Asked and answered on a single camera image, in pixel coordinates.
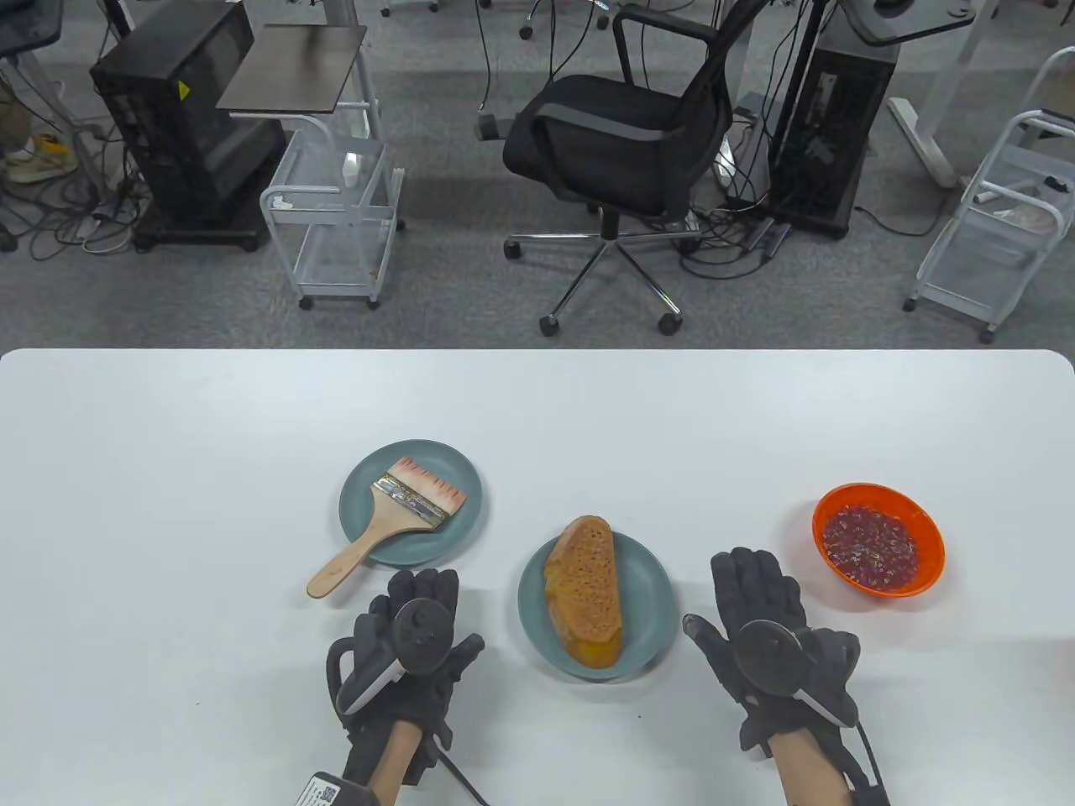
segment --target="hand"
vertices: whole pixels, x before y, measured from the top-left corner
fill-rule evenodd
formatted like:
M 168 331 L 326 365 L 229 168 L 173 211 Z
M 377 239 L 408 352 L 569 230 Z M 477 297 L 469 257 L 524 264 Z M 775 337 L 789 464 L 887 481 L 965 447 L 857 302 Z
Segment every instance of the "hand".
M 838 742 L 840 729 L 798 700 L 774 696 L 751 685 L 743 675 L 735 661 L 732 647 L 743 627 L 750 621 L 775 621 L 792 632 L 806 630 L 806 613 L 800 599 L 799 582 L 784 576 L 780 564 L 768 551 L 751 551 L 746 548 L 733 549 L 729 555 L 721 552 L 713 558 L 713 585 L 716 591 L 717 610 L 728 634 L 720 632 L 701 616 L 688 614 L 684 617 L 683 629 L 705 654 L 720 685 L 746 710 L 746 719 L 740 729 L 740 747 L 749 750 L 761 745 L 766 755 L 771 755 L 769 739 L 775 734 L 793 733 L 809 729 L 819 744 L 832 745 L 833 735 Z M 858 660 L 858 639 L 848 633 L 818 631 L 820 643 L 833 642 L 848 651 L 826 654 L 822 667 L 826 675 L 846 683 Z M 807 650 L 819 642 L 807 642 Z
M 370 603 L 369 614 L 359 616 L 359 620 L 372 620 L 377 627 L 373 630 L 356 628 L 356 634 L 381 635 L 382 631 L 389 629 L 400 608 L 413 599 L 432 599 L 444 605 L 455 618 L 459 601 L 459 577 L 454 571 L 438 572 L 434 568 L 426 568 L 417 576 L 410 571 L 399 572 L 388 582 L 388 595 L 375 598 Z M 329 695 L 333 703 L 340 689 L 339 652 L 335 648 L 341 643 L 349 643 L 348 648 L 356 658 L 368 653 L 363 647 L 354 646 L 353 638 L 341 638 L 333 645 L 333 649 L 329 651 L 328 667 Z M 463 671 L 484 648 L 482 636 L 472 633 L 456 645 L 440 668 L 432 674 L 404 675 L 397 682 L 388 683 L 356 714 L 340 717 L 354 745 L 344 777 L 359 783 L 369 780 L 392 725 L 396 722 L 411 722 L 421 729 L 422 742 L 407 768 L 404 782 L 417 783 L 421 774 L 433 766 L 440 755 L 433 737 L 441 740 L 444 749 L 452 746 L 452 731 L 445 722 L 448 703 Z

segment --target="chair armrest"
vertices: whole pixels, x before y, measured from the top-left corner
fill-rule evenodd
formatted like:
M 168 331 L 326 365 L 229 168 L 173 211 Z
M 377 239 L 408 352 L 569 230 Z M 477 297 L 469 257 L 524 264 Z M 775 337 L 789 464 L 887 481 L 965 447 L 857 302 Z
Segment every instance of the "chair armrest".
M 630 140 L 635 143 L 656 143 L 661 140 L 670 140 L 679 133 L 678 129 L 664 131 L 662 129 L 642 129 L 630 124 L 621 124 L 618 120 L 610 120 L 607 117 L 593 115 L 589 112 L 573 110 L 561 103 L 542 104 L 534 113 L 531 126 L 541 120 L 558 120 L 561 124 L 576 126 L 598 134 L 607 134 L 618 140 Z
M 658 28 L 662 31 L 678 33 L 680 37 L 689 37 L 713 45 L 717 41 L 719 32 L 708 25 L 684 19 L 672 14 L 662 14 L 637 3 L 628 3 L 620 8 L 613 17 L 612 32 L 616 38 L 616 53 L 619 55 L 619 66 L 624 70 L 624 81 L 634 84 L 631 77 L 631 58 L 627 54 L 627 40 L 624 38 L 624 20 L 630 19 L 640 25 Z

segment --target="metal ferrule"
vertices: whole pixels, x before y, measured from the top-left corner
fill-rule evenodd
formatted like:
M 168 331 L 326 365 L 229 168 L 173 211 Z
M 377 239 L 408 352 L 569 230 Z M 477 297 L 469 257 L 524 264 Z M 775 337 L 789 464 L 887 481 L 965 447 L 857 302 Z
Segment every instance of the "metal ferrule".
M 385 493 L 400 506 L 417 515 L 424 521 L 436 529 L 448 517 L 448 514 L 420 493 L 415 492 L 400 481 L 391 473 L 386 473 L 373 486 Z

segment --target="red beans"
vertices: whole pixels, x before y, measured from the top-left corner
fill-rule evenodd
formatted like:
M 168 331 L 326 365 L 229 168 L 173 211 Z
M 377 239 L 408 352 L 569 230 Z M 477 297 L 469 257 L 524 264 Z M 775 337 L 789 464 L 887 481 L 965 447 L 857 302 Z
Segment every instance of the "red beans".
M 849 506 L 829 520 L 825 550 L 841 572 L 871 590 L 899 590 L 918 576 L 918 548 L 907 528 L 865 506 Z

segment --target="teal plate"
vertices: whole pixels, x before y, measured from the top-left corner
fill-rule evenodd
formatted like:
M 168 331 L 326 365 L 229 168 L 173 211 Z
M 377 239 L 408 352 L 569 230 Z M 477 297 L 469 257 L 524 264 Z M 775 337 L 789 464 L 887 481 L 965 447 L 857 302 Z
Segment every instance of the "teal plate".
M 432 440 L 404 440 L 374 450 L 343 483 L 340 524 L 347 539 L 362 536 L 373 516 L 370 486 L 403 457 L 408 456 L 434 476 L 467 493 L 459 512 L 435 532 L 404 532 L 377 546 L 370 559 L 396 568 L 426 565 L 462 543 L 482 513 L 482 479 L 470 460 L 455 448 Z
M 519 621 L 530 643 L 561 672 L 586 680 L 615 680 L 643 671 L 675 638 L 679 614 L 672 580 L 649 549 L 614 532 L 619 601 L 624 609 L 624 653 L 614 666 L 584 666 L 563 648 L 545 601 L 545 562 L 559 537 L 530 558 L 519 580 Z

